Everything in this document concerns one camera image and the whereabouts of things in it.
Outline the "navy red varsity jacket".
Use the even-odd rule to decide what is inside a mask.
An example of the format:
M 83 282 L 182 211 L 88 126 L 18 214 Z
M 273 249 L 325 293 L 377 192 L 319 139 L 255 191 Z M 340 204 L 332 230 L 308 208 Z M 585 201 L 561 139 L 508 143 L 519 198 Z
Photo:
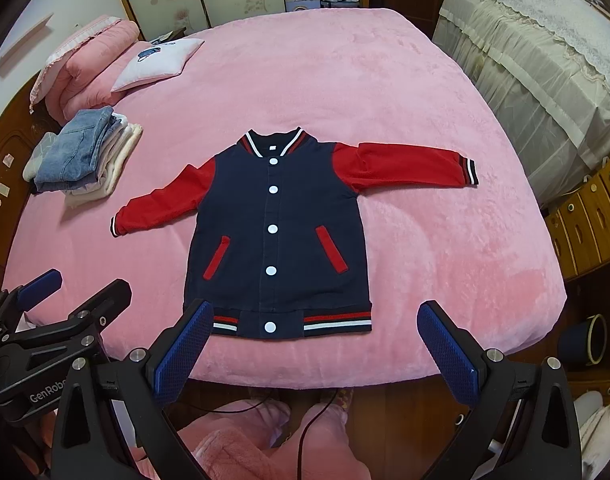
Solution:
M 444 148 L 322 142 L 303 129 L 249 131 L 111 220 L 114 236 L 194 214 L 183 300 L 214 309 L 220 336 L 291 340 L 372 328 L 359 196 L 467 188 L 472 159 Z

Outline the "folded cream white clothes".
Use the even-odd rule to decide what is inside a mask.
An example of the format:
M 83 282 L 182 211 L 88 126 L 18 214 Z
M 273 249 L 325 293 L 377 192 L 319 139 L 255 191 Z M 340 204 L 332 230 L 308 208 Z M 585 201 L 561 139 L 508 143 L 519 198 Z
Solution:
M 96 180 L 85 184 L 82 188 L 64 192 L 64 203 L 68 209 L 96 200 L 104 200 L 114 192 L 126 161 L 136 148 L 143 132 L 142 125 L 127 122 L 127 117 L 121 114 L 117 117 L 122 128 L 113 133 L 110 140 L 103 142 Z

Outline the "dark round container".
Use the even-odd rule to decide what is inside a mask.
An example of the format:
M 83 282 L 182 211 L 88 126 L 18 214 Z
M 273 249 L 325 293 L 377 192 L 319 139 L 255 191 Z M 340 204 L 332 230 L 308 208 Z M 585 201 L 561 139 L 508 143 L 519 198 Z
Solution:
M 608 342 L 605 318 L 591 315 L 566 330 L 558 341 L 558 357 L 567 370 L 583 370 L 601 363 Z

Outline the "grey folded cloth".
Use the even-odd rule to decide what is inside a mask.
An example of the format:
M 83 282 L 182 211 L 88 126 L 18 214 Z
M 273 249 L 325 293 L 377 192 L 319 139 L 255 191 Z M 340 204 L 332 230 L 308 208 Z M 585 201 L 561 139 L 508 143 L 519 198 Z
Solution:
M 35 146 L 23 169 L 22 177 L 26 182 L 35 179 L 43 159 L 48 154 L 48 151 L 50 151 L 50 148 L 57 137 L 58 135 L 56 133 L 48 131 Z

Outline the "folded blue jeans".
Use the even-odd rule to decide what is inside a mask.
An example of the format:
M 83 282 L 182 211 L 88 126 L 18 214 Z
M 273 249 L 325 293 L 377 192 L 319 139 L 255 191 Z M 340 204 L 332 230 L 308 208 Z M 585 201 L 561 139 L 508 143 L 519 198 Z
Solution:
M 102 144 L 119 125 L 111 106 L 78 110 L 44 155 L 34 177 L 36 191 L 70 191 L 91 183 L 98 175 Z

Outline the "wooden headboard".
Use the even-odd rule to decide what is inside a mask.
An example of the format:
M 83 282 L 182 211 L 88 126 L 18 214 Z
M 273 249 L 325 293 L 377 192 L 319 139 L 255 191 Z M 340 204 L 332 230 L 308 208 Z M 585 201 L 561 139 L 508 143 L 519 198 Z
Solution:
M 30 184 L 22 177 L 23 169 L 43 135 L 60 130 L 42 103 L 29 106 L 35 81 L 30 78 L 0 115 L 0 289 L 30 194 Z

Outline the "wooden drawer cabinet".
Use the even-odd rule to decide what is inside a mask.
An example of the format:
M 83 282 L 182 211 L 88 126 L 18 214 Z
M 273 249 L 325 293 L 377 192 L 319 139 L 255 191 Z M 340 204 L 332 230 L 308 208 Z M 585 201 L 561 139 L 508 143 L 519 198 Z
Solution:
M 610 263 L 610 157 L 544 217 L 565 281 Z

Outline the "folded pink quilt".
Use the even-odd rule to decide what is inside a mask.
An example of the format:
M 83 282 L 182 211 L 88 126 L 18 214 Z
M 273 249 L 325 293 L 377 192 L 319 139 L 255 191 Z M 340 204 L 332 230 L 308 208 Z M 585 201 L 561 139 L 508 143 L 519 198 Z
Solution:
M 116 104 L 118 75 L 142 43 L 133 21 L 102 15 L 74 32 L 48 57 L 29 93 L 29 107 L 43 103 L 60 125 L 78 110 Z

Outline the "white printed small pillow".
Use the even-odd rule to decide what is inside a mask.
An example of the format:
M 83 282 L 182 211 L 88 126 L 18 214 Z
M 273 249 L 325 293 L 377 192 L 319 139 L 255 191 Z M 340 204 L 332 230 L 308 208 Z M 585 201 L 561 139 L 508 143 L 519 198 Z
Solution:
M 203 44 L 201 38 L 181 38 L 139 52 L 119 74 L 112 91 L 123 92 L 180 75 Z

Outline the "cream lace covered furniture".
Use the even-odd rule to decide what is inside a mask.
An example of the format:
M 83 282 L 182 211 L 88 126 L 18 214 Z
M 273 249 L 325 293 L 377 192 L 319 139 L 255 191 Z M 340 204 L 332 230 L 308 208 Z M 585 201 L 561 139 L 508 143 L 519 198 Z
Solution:
M 584 0 L 444 0 L 433 41 L 496 115 L 540 204 L 610 154 L 610 20 Z

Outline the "pink wall shelf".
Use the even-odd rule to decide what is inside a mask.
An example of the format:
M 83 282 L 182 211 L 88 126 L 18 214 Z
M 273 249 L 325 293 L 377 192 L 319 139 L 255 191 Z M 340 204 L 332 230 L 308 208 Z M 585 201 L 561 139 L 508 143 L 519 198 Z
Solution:
M 54 13 L 49 13 L 20 35 L 13 44 L 4 48 L 0 54 L 0 76 L 5 77 L 37 44 L 50 35 L 50 19 Z

